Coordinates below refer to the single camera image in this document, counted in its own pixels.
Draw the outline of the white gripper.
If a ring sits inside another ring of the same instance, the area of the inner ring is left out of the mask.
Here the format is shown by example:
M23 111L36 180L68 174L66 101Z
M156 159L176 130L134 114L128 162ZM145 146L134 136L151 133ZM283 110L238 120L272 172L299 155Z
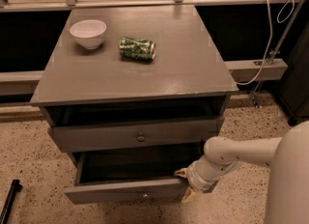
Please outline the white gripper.
M197 170L197 161L191 163L187 169L182 168L174 172L176 177L181 177L188 180L189 187L185 191L182 203L187 204L198 198L202 191L207 191L214 184L214 181L205 180Z

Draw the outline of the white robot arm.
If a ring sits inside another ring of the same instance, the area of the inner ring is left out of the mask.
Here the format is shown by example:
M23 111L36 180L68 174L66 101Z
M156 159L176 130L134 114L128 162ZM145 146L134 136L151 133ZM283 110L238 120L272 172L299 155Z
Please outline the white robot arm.
M189 203L206 193L220 177L242 163L268 167L265 224L309 224L309 122L278 138L235 141L214 136L204 154L175 172L188 181L182 198Z

